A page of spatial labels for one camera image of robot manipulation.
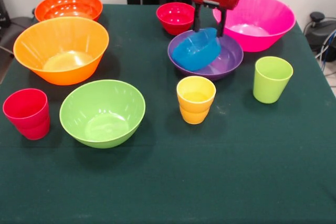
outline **purple plate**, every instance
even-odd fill
[[[221,38],[219,38],[219,42],[221,43],[222,47],[221,53],[210,65],[195,72],[191,72],[180,67],[172,59],[173,51],[178,46],[178,44],[182,42],[182,40],[190,36],[192,33],[194,33],[192,30],[185,31],[184,33],[181,33],[173,38],[168,45],[169,59],[176,66],[176,68],[182,72],[182,74],[186,76],[203,76],[215,81],[231,73],[241,64],[244,56],[241,46],[231,37],[223,35]]]

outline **magenta bowl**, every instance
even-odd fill
[[[163,28],[171,35],[188,31],[194,22],[195,8],[180,2],[161,5],[156,10],[156,16]]]
[[[195,72],[188,71],[180,67],[173,59],[172,54],[174,49],[181,43],[186,37],[190,36],[194,31],[186,31],[180,35],[177,35],[168,45],[168,56],[170,61],[175,67],[185,76],[202,76],[209,80],[219,80],[225,77],[227,74],[234,71],[242,62],[244,53],[241,46],[232,38],[227,35],[219,38],[222,50],[217,58],[207,67]]]
[[[217,22],[220,11],[213,10]],[[245,52],[271,47],[296,23],[293,11],[278,0],[240,0],[227,11],[224,33],[234,38]]]

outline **red bowl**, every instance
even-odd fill
[[[156,10],[156,16],[169,34],[178,35],[190,29],[194,12],[195,8],[191,5],[173,2],[161,5]]]
[[[38,21],[67,16],[97,21],[102,10],[100,0],[43,0],[35,8],[35,17]]]

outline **lime green bowl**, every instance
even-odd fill
[[[137,130],[145,114],[145,100],[134,86],[99,80],[73,90],[59,112],[63,128],[82,144],[111,148]]]

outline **small orange bowl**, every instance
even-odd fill
[[[35,17],[38,21],[69,16],[97,21],[102,10],[100,0],[43,0],[35,8]]]
[[[14,43],[14,56],[46,81],[71,85],[95,72],[108,44],[109,34],[98,22],[52,18],[21,33]]]

